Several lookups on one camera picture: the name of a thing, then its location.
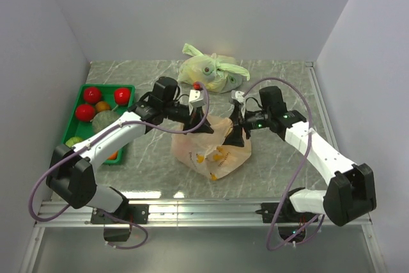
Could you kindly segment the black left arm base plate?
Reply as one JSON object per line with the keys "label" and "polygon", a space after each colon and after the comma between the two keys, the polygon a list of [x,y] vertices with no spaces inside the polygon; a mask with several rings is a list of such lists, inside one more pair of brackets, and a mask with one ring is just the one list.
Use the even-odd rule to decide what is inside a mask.
{"label": "black left arm base plate", "polygon": [[136,224],[146,224],[149,215],[148,204],[128,204],[127,207],[118,213],[107,215],[101,209],[94,209],[91,214],[91,224],[126,224],[132,222]]}

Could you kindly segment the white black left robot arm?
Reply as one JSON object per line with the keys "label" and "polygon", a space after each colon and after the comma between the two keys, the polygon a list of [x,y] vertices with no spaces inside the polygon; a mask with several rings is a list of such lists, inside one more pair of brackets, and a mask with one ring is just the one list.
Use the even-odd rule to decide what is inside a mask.
{"label": "white black left robot arm", "polygon": [[179,92],[175,79],[160,77],[151,91],[102,131],[72,148],[59,145],[52,156],[47,186],[74,209],[96,208],[115,223],[130,220],[129,200],[112,187],[98,185],[95,171],[129,142],[159,129],[165,119],[183,124],[182,134],[212,133],[206,120],[209,95],[204,84],[194,83],[186,105],[177,100]]}

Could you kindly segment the orange banana-print plastic bag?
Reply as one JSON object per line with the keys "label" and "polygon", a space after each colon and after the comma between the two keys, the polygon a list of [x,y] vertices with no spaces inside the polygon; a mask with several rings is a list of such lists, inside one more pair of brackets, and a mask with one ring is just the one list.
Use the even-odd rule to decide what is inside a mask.
{"label": "orange banana-print plastic bag", "polygon": [[225,138],[232,130],[232,121],[212,115],[207,120],[214,133],[173,134],[171,153],[190,169],[209,179],[218,180],[250,158],[252,145],[248,139],[244,140],[243,147],[225,145]]}

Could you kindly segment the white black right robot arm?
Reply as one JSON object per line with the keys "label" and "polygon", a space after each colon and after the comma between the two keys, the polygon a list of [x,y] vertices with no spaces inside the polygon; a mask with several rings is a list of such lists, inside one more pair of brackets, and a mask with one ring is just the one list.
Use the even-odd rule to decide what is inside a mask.
{"label": "white black right robot arm", "polygon": [[301,113],[289,111],[277,86],[262,88],[259,97],[260,109],[248,111],[244,93],[231,92],[233,129],[224,143],[243,147],[252,130],[269,129],[306,154],[327,185],[324,191],[306,188],[289,191],[281,206],[280,217],[293,222],[303,213],[320,214],[326,215],[335,225],[344,226],[376,209],[374,174],[367,164],[358,165],[341,155],[309,126]]}

